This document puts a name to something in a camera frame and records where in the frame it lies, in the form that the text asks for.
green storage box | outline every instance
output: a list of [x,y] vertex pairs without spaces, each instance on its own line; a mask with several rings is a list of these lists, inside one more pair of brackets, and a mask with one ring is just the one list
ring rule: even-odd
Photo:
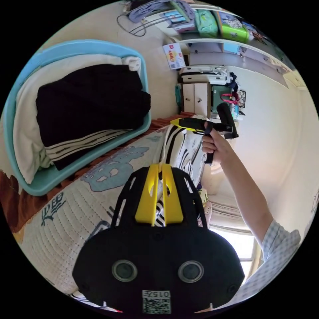
[[217,11],[216,16],[220,24],[221,35],[223,39],[248,43],[249,32],[236,16],[230,13]]
[[218,23],[209,10],[196,10],[195,21],[199,35],[203,38],[218,37]]
[[220,98],[222,94],[231,93],[231,89],[228,86],[212,85],[211,95],[211,112],[217,114],[217,106],[224,101]]

window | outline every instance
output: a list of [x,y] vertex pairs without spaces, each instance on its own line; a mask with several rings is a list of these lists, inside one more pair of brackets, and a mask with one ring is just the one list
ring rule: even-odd
[[209,229],[224,237],[234,247],[245,274],[244,283],[251,275],[255,258],[254,251],[257,242],[254,236],[250,232],[236,232],[215,226],[210,226]]

hand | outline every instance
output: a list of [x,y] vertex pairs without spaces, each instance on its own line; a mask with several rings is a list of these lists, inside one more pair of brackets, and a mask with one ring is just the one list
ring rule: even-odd
[[210,136],[203,136],[202,141],[202,151],[214,153],[214,162],[222,164],[236,155],[228,141],[215,129],[212,129]]

blue plastic basket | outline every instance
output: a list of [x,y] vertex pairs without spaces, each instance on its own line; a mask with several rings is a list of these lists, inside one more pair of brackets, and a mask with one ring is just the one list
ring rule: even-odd
[[61,171],[58,171],[54,166],[52,166],[50,168],[37,171],[31,184],[27,184],[25,182],[18,168],[13,148],[13,122],[16,112],[17,93],[23,83],[36,69],[52,62],[80,54],[109,54],[118,56],[120,58],[127,56],[139,57],[141,59],[141,81],[143,85],[143,91],[148,92],[148,82],[144,58],[137,51],[122,45],[100,40],[75,40],[63,42],[43,51],[36,52],[16,79],[7,98],[3,117],[4,140],[10,164],[19,184],[31,195],[42,196],[47,194],[68,176],[89,164],[94,159],[127,142],[128,140],[137,137],[138,135],[147,131],[147,129],[150,127],[151,113],[149,112],[148,115],[145,116],[144,123],[139,129],[130,131],[120,137],[98,146]]

camera lens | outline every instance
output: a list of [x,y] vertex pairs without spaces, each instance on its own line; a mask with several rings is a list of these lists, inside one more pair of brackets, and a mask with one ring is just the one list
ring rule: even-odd
[[137,268],[128,260],[118,260],[112,266],[112,274],[117,280],[132,281],[137,276]]
[[183,282],[193,283],[202,278],[204,268],[201,263],[197,261],[187,261],[183,263],[178,269],[178,276]]

